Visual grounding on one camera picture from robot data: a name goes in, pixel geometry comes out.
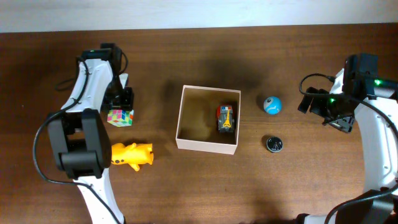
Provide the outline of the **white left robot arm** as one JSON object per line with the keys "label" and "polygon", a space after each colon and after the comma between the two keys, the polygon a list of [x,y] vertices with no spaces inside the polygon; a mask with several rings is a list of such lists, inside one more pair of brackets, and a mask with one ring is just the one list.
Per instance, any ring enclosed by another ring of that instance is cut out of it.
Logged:
{"label": "white left robot arm", "polygon": [[109,179],[111,143],[101,112],[132,110],[127,65],[125,53],[114,43],[83,51],[70,97],[39,128],[49,132],[56,166],[66,173],[67,184],[80,190],[93,223],[126,221]]}

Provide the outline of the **red grey toy car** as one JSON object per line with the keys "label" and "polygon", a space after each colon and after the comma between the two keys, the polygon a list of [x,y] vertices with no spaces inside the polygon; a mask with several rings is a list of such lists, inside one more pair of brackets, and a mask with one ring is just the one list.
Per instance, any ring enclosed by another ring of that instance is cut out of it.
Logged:
{"label": "red grey toy car", "polygon": [[220,105],[216,110],[217,128],[220,133],[233,133],[235,120],[231,105]]}

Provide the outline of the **black round spinner toy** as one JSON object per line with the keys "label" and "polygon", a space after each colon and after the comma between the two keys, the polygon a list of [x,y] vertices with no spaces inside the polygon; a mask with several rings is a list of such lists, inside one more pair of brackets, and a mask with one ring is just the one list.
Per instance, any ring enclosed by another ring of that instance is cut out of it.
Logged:
{"label": "black round spinner toy", "polygon": [[266,148],[272,153],[280,152],[283,149],[283,142],[280,138],[273,136],[267,139]]}

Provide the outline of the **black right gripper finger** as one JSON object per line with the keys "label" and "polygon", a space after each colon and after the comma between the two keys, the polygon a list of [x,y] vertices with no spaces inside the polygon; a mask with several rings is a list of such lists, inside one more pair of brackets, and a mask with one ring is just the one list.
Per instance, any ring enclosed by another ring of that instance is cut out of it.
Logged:
{"label": "black right gripper finger", "polygon": [[[314,94],[329,94],[328,91],[324,89],[313,89],[310,90],[309,93],[314,93]],[[311,105],[310,105],[310,112],[315,113],[319,116],[329,116],[328,114],[328,98],[313,98]]]}
{"label": "black right gripper finger", "polygon": [[317,89],[314,87],[309,87],[307,88],[305,95],[303,96],[303,99],[301,101],[301,103],[298,106],[298,110],[302,113],[306,113],[310,107],[310,105],[312,104],[313,101],[313,97],[312,96],[308,96],[307,94],[315,94],[317,93]]}

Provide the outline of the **pastel rubiks cube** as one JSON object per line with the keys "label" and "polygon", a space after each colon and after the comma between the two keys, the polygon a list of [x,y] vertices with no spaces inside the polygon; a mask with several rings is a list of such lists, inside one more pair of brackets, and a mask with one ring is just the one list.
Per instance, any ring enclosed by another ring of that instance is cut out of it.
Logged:
{"label": "pastel rubiks cube", "polygon": [[107,122],[116,127],[131,126],[134,118],[134,110],[110,110]]}

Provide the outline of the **orange plush toy figure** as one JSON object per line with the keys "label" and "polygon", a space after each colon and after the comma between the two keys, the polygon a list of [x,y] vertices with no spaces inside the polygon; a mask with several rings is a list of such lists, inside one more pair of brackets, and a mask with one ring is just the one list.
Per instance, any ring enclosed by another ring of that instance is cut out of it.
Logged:
{"label": "orange plush toy figure", "polygon": [[154,153],[152,144],[130,144],[125,146],[123,143],[117,143],[111,147],[111,163],[114,165],[128,164],[136,172],[140,170],[140,165],[153,164]]}

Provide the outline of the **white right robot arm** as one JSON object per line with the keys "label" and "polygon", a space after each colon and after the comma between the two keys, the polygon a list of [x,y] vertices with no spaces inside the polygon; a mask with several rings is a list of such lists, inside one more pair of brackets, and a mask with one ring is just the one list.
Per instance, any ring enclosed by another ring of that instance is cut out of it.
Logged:
{"label": "white right robot arm", "polygon": [[314,113],[344,133],[359,126],[364,158],[363,193],[324,216],[300,214],[296,223],[397,223],[397,82],[380,78],[378,57],[350,55],[331,90],[300,90],[298,110]]}

